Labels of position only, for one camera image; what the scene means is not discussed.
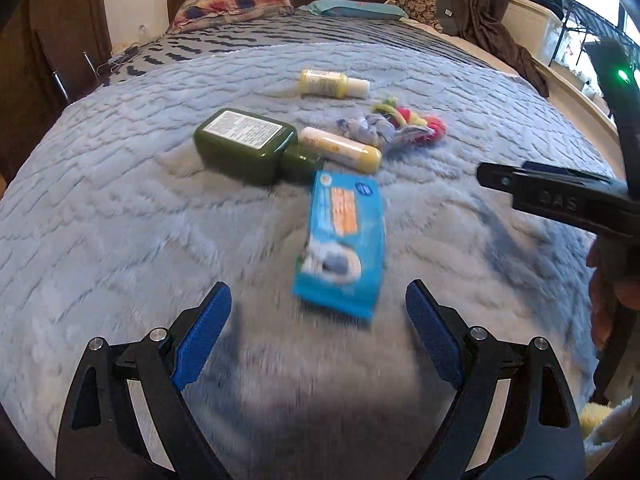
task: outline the plush pillow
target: plush pillow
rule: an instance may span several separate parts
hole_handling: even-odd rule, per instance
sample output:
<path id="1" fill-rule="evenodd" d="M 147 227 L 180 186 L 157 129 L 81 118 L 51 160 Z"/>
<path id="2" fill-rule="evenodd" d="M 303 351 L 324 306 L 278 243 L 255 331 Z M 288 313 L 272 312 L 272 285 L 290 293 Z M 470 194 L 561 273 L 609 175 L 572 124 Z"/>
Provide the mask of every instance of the plush pillow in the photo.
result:
<path id="1" fill-rule="evenodd" d="M 458 33 L 453 20 L 451 0 L 396 0 L 396 5 L 411 19 L 431 25 L 438 32 L 444 32 L 450 36 Z"/>
<path id="2" fill-rule="evenodd" d="M 344 16 L 364 20 L 399 20 L 407 17 L 406 12 L 396 6 L 353 0 L 316 0 L 300 9 L 308 10 L 316 16 Z"/>
<path id="3" fill-rule="evenodd" d="M 293 12 L 289 0 L 186 0 L 167 32 L 174 34 L 275 14 L 290 16 Z"/>

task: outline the dark green bottle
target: dark green bottle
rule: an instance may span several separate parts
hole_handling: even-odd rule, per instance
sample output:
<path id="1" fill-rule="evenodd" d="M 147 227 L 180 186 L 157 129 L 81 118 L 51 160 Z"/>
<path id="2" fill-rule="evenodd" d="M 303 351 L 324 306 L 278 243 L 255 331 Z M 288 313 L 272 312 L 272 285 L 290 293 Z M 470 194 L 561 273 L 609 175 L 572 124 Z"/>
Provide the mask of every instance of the dark green bottle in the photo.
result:
<path id="1" fill-rule="evenodd" d="M 324 166 L 317 153 L 298 145 L 291 124 L 235 108 L 218 110 L 193 140 L 208 166 L 256 186 L 280 178 L 310 184 Z"/>

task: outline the bottle label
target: bottle label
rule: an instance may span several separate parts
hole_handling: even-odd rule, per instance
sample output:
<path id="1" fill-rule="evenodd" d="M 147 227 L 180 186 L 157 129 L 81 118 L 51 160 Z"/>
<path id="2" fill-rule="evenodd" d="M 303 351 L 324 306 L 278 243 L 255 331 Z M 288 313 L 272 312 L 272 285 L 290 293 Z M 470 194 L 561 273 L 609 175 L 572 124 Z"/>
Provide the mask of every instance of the bottle label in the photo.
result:
<path id="1" fill-rule="evenodd" d="M 331 141 L 329 139 L 300 139 L 301 144 L 311 146 L 320 155 L 335 162 L 354 168 L 358 163 L 360 153 L 348 144 Z"/>
<path id="2" fill-rule="evenodd" d="M 358 232 L 356 195 L 353 191 L 332 187 L 331 210 L 335 233 L 339 237 L 354 235 Z"/>
<path id="3" fill-rule="evenodd" d="M 283 129 L 283 126 L 225 110 L 203 129 L 207 133 L 224 137 L 254 150 L 261 150 L 275 134 Z"/>
<path id="4" fill-rule="evenodd" d="M 342 74 L 323 70 L 307 70 L 305 77 L 306 93 L 326 97 L 337 97 Z"/>

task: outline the wipes package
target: wipes package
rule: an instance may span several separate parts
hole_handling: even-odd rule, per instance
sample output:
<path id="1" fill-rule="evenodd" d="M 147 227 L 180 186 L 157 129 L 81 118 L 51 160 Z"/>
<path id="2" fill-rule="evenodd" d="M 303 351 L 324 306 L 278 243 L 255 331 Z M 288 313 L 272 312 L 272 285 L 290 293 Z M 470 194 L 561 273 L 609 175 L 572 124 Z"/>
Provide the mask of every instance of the wipes package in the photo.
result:
<path id="1" fill-rule="evenodd" d="M 303 300 L 370 320 L 382 283 L 385 228 L 375 180 L 319 171 L 312 191 L 309 238 L 293 293 Z"/>

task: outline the brown curtain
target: brown curtain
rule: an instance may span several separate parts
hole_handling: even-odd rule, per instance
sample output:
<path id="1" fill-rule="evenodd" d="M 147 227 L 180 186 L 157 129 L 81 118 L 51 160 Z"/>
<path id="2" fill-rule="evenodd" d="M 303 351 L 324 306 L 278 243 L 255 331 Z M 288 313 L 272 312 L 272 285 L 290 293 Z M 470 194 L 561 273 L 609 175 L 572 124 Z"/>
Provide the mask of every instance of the brown curtain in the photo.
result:
<path id="1" fill-rule="evenodd" d="M 513 41 L 500 22 L 508 5 L 509 0 L 453 0 L 460 36 L 513 67 L 542 97 L 549 97 L 546 80 L 531 54 Z"/>

